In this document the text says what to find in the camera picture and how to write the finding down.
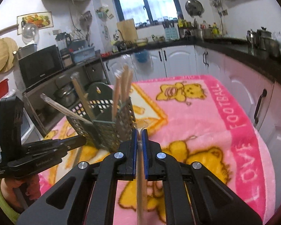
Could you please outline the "green sleeve left forearm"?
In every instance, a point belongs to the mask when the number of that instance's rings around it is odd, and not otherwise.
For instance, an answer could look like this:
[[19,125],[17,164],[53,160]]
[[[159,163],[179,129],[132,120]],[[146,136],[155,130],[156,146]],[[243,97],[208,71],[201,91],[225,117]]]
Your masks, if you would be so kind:
[[23,212],[23,207],[14,193],[14,189],[20,187],[21,184],[19,180],[12,178],[0,179],[0,208],[13,224],[16,224]]

